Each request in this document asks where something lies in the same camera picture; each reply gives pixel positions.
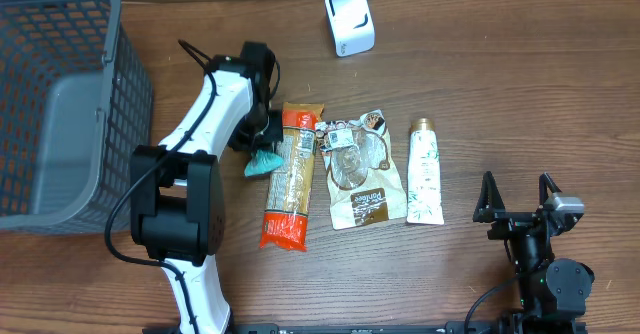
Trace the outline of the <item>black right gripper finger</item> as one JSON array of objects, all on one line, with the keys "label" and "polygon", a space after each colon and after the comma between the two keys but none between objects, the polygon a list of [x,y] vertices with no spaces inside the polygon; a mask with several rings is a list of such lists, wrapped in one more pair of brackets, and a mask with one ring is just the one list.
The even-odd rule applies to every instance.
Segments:
[{"label": "black right gripper finger", "polygon": [[539,204],[544,205],[549,199],[551,194],[559,193],[560,189],[551,178],[551,176],[544,172],[539,177]]},{"label": "black right gripper finger", "polygon": [[504,213],[505,205],[497,188],[496,181],[491,171],[483,175],[480,197],[478,199],[475,214]]}]

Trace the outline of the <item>teal snack bar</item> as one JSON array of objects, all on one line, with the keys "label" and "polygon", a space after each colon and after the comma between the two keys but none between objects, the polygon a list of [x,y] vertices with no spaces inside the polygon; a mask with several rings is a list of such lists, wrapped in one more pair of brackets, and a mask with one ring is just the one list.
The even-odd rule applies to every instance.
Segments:
[{"label": "teal snack bar", "polygon": [[251,154],[251,159],[244,169],[244,176],[266,175],[280,168],[283,163],[284,159],[275,152],[260,149]]}]

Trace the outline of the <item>white bamboo print tube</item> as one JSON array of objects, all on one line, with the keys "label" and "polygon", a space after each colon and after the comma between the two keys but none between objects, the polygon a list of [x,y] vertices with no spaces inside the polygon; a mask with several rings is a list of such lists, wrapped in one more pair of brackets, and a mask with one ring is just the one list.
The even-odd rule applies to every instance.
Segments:
[{"label": "white bamboo print tube", "polygon": [[407,222],[443,225],[440,155],[433,122],[414,120],[410,127]]}]

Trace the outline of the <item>orange pasta package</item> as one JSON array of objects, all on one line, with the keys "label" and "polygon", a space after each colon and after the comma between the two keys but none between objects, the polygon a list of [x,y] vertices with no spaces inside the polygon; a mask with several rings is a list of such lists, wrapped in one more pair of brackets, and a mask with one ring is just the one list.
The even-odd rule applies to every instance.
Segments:
[{"label": "orange pasta package", "polygon": [[259,246],[274,244],[304,251],[316,154],[315,125],[322,104],[286,103],[282,110],[283,140],[276,154],[283,164],[271,173]]}]

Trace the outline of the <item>clear brown snack bag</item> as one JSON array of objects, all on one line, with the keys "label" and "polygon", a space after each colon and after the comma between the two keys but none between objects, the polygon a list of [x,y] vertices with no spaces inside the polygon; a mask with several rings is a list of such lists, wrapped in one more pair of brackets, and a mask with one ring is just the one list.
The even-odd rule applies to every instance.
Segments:
[{"label": "clear brown snack bag", "polygon": [[407,197],[381,110],[353,120],[318,122],[315,133],[335,230],[407,216]]}]

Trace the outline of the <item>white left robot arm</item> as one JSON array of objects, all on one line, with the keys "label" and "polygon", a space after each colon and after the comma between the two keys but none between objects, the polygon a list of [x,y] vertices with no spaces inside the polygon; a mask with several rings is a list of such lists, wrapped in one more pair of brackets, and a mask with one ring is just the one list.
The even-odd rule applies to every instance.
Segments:
[{"label": "white left robot arm", "polygon": [[279,64],[259,42],[245,42],[237,57],[181,45],[202,67],[203,85],[167,137],[131,155],[131,236],[146,249],[145,264],[171,281],[180,313],[175,332],[230,333],[232,310],[215,259],[225,226],[219,161],[226,148],[254,154],[282,140],[282,115],[270,107]]}]

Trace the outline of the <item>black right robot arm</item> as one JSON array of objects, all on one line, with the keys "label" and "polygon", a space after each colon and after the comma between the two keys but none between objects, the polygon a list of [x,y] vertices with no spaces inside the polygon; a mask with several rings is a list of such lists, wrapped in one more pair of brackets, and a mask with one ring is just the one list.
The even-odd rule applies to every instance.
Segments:
[{"label": "black right robot arm", "polygon": [[[583,201],[559,189],[547,173],[539,177],[539,204],[530,212],[509,212],[491,172],[483,175],[473,220],[489,223],[490,240],[504,244],[513,264],[513,278],[490,289],[467,312],[465,333],[585,333],[577,319],[586,312],[595,274],[587,265],[557,259],[551,238],[573,229],[585,213]],[[492,295],[517,284],[519,309],[501,314],[489,324],[473,323],[477,308]]]}]

